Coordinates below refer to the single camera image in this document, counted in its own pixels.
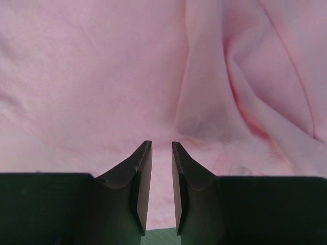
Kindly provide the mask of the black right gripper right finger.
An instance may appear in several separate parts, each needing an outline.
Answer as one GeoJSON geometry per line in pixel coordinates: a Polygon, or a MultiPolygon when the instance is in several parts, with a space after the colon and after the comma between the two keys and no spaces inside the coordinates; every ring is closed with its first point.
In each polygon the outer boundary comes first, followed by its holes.
{"type": "Polygon", "coordinates": [[[326,179],[216,176],[172,144],[182,244],[326,244],[326,179]]]}

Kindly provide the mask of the pink t shirt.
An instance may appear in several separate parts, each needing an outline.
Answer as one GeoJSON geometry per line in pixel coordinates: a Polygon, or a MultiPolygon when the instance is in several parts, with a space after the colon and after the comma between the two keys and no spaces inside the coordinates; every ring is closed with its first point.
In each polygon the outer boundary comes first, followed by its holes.
{"type": "Polygon", "coordinates": [[[1,171],[97,176],[153,142],[217,175],[326,176],[326,1],[1,1],[1,171]]]}

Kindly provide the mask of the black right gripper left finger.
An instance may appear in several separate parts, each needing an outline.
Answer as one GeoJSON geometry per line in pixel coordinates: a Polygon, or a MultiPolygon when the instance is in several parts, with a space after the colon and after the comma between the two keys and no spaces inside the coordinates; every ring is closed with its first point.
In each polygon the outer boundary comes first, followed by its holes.
{"type": "Polygon", "coordinates": [[[98,177],[1,174],[1,244],[140,244],[152,142],[98,177]]]}

